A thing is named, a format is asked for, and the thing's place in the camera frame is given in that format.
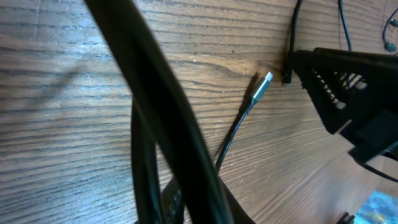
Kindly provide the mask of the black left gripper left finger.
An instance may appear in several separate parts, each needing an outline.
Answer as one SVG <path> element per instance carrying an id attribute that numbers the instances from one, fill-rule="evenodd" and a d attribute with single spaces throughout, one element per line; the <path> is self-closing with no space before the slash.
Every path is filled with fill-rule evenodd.
<path id="1" fill-rule="evenodd" d="M 180 188 L 173 177 L 161 192 L 165 223 L 184 224 L 185 202 Z"/>

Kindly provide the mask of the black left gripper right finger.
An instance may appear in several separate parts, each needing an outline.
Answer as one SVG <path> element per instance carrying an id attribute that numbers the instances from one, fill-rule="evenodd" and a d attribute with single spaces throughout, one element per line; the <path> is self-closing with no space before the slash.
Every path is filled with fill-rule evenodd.
<path id="1" fill-rule="evenodd" d="M 227 186 L 224 184 L 224 182 L 221 180 L 219 177 L 219 182 L 221 186 L 224 188 L 226 198 L 228 200 L 229 207 L 231 209 L 231 213 L 233 216 L 233 220 L 235 224 L 256 224 L 248 215 L 247 213 L 243 210 L 243 208 L 240 206 L 238 201 L 235 199 L 233 194 L 229 191 Z"/>

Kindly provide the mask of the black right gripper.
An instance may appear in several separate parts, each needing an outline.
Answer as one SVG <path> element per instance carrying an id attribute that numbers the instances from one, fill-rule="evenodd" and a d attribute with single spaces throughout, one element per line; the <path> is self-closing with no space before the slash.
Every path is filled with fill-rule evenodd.
<path id="1" fill-rule="evenodd" d="M 290 54 L 326 130 L 353 144 L 348 154 L 365 163 L 397 147 L 397 57 L 315 48 Z"/>

